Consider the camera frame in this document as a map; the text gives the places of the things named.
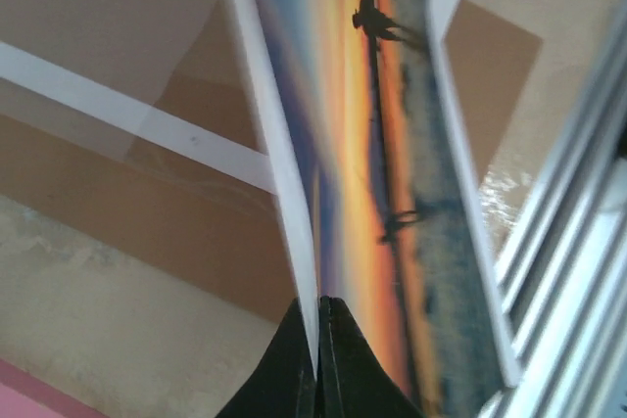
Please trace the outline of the pink picture frame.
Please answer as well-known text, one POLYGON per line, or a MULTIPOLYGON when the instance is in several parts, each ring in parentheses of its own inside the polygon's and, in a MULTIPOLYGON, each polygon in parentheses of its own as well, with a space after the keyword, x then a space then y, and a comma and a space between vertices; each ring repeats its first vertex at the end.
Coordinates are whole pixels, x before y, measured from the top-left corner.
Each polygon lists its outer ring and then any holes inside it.
POLYGON ((106 418, 93 407, 1 361, 2 417, 106 418))

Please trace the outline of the aluminium rail mounting base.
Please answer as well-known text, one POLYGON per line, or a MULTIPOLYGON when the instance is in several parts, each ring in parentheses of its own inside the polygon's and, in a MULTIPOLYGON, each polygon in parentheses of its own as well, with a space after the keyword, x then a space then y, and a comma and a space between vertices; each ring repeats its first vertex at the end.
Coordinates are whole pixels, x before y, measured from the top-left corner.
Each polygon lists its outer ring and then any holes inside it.
POLYGON ((626 413, 626 9, 499 257, 519 383, 486 417, 626 413))

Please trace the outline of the white mat board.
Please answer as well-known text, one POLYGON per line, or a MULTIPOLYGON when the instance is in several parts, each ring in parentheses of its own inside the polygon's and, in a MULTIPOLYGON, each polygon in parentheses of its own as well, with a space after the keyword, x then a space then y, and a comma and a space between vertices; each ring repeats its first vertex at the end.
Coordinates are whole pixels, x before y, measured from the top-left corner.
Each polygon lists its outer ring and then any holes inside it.
POLYGON ((265 191, 265 155, 156 107, 220 0, 1 0, 1 76, 265 191))

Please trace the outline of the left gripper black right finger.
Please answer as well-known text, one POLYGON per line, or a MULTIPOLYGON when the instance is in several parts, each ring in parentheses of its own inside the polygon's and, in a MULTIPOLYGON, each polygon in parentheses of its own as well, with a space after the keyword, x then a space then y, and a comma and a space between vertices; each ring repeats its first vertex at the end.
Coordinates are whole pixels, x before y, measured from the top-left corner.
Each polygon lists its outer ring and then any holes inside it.
POLYGON ((320 299, 319 326, 318 417, 423 415, 386 374, 343 300, 320 299))

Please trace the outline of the sunset beach photo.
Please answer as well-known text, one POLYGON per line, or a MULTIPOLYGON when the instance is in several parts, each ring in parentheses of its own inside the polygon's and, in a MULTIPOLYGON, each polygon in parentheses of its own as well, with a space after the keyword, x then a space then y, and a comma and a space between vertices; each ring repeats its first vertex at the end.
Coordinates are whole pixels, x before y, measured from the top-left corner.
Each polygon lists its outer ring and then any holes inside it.
POLYGON ((421 417, 477 417, 520 377, 445 55, 457 4, 229 0, 316 390, 339 298, 421 417))

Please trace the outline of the brown frame backing board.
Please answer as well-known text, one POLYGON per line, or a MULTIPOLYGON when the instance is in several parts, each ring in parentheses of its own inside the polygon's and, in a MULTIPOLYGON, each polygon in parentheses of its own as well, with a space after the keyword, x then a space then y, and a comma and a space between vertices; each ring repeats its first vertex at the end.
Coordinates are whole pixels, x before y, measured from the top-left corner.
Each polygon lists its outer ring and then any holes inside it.
MULTIPOLYGON (((260 150, 225 0, 156 107, 260 150)), ((267 320, 295 295, 269 191, 3 78, 1 191, 267 320)))

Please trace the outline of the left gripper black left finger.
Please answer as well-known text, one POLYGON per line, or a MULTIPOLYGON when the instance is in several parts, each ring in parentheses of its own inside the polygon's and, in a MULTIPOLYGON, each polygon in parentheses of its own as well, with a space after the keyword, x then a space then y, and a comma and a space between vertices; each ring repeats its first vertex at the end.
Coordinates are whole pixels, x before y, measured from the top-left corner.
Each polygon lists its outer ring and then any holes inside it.
POLYGON ((292 301, 258 366, 217 418, 313 417, 315 395, 303 316, 292 301))

